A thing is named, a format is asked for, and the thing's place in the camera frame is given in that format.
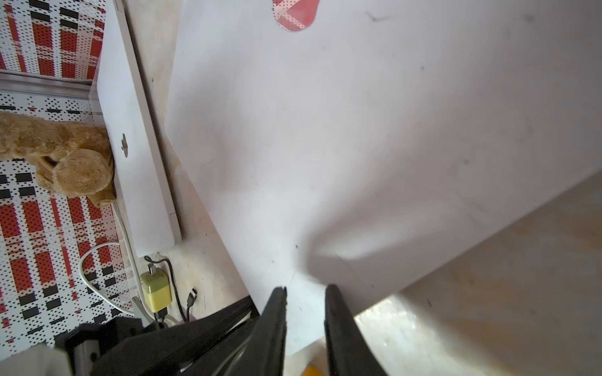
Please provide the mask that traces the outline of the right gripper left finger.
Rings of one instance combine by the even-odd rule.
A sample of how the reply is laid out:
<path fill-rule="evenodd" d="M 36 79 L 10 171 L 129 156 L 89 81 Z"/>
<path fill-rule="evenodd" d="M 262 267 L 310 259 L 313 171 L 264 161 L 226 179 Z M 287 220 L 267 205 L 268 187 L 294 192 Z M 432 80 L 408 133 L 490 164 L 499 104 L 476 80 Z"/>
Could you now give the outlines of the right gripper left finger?
<path fill-rule="evenodd" d="M 272 291 L 241 356 L 227 375 L 282 375 L 286 343 L 286 288 Z"/>

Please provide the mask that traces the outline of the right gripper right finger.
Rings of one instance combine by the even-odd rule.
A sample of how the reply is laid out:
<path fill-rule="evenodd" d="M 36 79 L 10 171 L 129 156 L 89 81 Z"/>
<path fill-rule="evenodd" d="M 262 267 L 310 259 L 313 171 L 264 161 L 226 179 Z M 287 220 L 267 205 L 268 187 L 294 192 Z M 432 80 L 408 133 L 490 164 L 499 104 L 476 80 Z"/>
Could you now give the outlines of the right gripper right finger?
<path fill-rule="evenodd" d="M 336 285 L 325 290 L 325 338 L 330 375 L 387 375 Z"/>

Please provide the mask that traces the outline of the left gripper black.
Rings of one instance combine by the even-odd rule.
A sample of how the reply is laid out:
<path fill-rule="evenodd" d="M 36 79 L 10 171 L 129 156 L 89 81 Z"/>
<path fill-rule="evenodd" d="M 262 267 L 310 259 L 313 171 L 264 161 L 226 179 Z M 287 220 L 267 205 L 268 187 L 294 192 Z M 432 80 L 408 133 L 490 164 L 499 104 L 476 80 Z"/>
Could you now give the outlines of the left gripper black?
<path fill-rule="evenodd" d="M 247 296 L 203 319 L 161 329 L 155 322 L 116 317 L 84 323 L 56 336 L 74 375 L 172 375 L 224 340 L 255 305 Z"/>

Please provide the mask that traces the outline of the yellow usb charger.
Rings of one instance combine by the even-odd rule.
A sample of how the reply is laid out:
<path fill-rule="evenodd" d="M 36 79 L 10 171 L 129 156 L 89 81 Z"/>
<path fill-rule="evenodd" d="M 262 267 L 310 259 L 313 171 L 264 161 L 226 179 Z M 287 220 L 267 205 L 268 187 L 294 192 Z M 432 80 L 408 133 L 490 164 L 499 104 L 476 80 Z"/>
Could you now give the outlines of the yellow usb charger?
<path fill-rule="evenodd" d="M 144 301 L 152 313 L 166 310 L 172 302 L 172 292 L 167 273 L 154 264 L 140 276 Z"/>

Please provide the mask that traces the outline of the white laptop back left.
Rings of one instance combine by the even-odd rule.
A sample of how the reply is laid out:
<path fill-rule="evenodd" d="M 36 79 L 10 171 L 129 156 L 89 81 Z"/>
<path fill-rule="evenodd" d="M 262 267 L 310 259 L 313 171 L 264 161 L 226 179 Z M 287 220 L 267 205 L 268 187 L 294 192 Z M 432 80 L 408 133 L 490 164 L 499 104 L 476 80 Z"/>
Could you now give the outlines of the white laptop back left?
<path fill-rule="evenodd" d="M 132 249 L 140 258 L 166 251 L 180 243 L 180 225 L 122 1 L 105 5 L 94 81 Z"/>

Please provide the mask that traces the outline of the white laptop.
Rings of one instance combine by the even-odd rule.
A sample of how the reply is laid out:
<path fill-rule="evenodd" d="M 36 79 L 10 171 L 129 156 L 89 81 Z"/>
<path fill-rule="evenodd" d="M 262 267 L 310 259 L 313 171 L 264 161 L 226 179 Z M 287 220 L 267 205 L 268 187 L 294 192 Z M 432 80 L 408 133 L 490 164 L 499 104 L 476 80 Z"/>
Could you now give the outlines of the white laptop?
<path fill-rule="evenodd" d="M 140 258 L 166 251 L 180 243 L 180 225 L 122 1 L 105 5 L 94 81 L 132 249 Z"/>
<path fill-rule="evenodd" d="M 601 168 L 599 1 L 186 1 L 166 134 L 249 294 L 324 334 Z"/>

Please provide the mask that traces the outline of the white laptop back right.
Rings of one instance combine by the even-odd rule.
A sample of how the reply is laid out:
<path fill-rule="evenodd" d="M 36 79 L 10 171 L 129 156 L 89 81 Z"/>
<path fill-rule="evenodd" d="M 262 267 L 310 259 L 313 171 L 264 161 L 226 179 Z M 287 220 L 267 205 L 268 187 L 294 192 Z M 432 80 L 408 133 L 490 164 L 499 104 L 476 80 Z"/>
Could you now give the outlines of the white laptop back right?
<path fill-rule="evenodd" d="M 186 1 L 166 134 L 249 294 L 324 334 L 601 168 L 599 1 Z"/>

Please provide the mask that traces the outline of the brown teddy bear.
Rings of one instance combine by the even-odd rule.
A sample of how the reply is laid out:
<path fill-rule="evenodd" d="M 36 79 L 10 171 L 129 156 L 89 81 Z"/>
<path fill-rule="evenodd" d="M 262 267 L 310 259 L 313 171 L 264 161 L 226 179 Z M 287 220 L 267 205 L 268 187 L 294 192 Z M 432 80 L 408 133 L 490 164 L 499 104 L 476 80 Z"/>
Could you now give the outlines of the brown teddy bear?
<path fill-rule="evenodd" d="M 116 201 L 114 158 L 105 128 L 1 113 L 1 160 L 35 167 L 39 186 L 67 197 L 86 197 L 97 208 Z"/>

